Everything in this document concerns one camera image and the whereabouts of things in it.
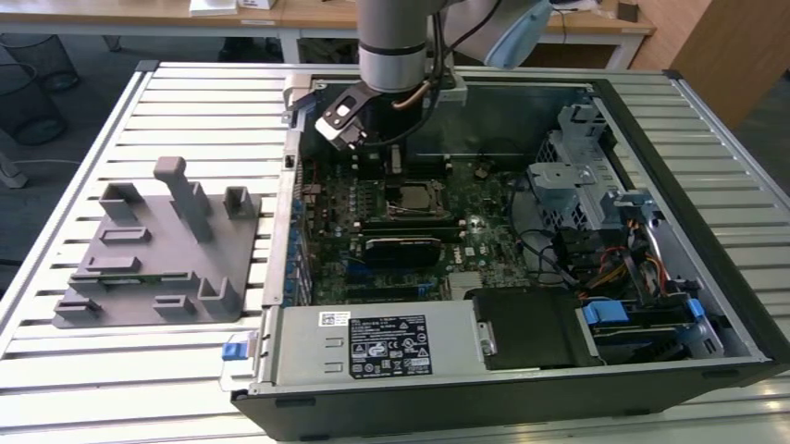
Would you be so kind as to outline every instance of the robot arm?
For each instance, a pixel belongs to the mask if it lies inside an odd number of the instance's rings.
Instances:
[[[380,128],[363,126],[358,118],[363,110],[387,115],[390,121],[388,107],[396,111],[414,108],[430,90],[432,107],[436,105],[438,71],[452,50],[489,66],[517,67],[535,48],[551,4],[549,0],[358,0],[356,11],[362,82],[339,96],[316,123],[316,130],[338,149],[382,146],[368,142],[372,133],[387,138]],[[428,17],[439,35],[436,52],[443,54],[435,57],[431,74],[426,73]],[[452,42],[447,48],[444,42]],[[387,103],[384,112],[382,102]],[[432,107],[412,129],[424,123]],[[390,140],[402,140],[414,132],[402,131]]]

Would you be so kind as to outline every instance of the slotted metal surface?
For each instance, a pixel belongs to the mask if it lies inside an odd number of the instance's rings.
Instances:
[[[288,137],[279,123],[284,79],[294,72],[330,71],[354,73],[338,67],[162,64],[156,73],[135,75],[12,285],[20,298],[9,293],[0,305],[8,321],[0,336],[0,350],[5,350],[0,360],[3,442],[271,442],[235,411],[220,390],[220,346],[234,333],[256,329],[260,322],[272,211]],[[703,108],[689,92],[682,93],[683,86],[657,73],[602,76],[599,71],[585,70],[501,73],[486,69],[466,73],[610,79],[790,335],[786,202],[742,148],[717,123],[699,115]],[[114,180],[134,181],[143,193],[163,193],[163,186],[148,179],[160,155],[182,155],[190,160],[187,174],[202,180],[206,192],[243,185],[264,194],[244,316],[234,324],[57,330],[49,323],[52,310],[103,214],[95,199]],[[631,159],[625,158],[623,165],[639,184]],[[719,390],[655,415],[366,441],[787,442],[789,376],[749,388]]]

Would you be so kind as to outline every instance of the wire mesh trash bin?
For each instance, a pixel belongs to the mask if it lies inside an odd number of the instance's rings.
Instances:
[[[29,65],[0,65],[0,130],[21,145],[55,139],[67,124]]]
[[[3,34],[0,45],[17,63],[36,69],[39,82],[47,91],[64,91],[79,83],[72,59],[56,35]]]

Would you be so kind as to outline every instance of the power supply label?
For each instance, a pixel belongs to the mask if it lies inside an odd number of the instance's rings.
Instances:
[[[354,379],[434,373],[424,315],[352,318],[348,338]]]

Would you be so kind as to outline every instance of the green circuit board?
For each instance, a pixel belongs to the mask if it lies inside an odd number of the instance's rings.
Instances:
[[[322,182],[312,204],[310,226],[312,304],[396,302],[387,297],[350,298],[350,291],[419,288],[420,301],[448,300],[446,276],[477,271],[487,287],[530,285],[527,266],[510,230],[506,206],[514,174],[475,177],[475,161],[452,161],[452,174],[432,182],[440,189],[442,209],[466,223],[466,236],[443,243],[436,265],[423,269],[368,269],[360,260],[362,240],[354,234],[360,218],[378,220],[387,213],[384,184],[356,180],[342,168]],[[367,203],[360,202],[367,196]]]

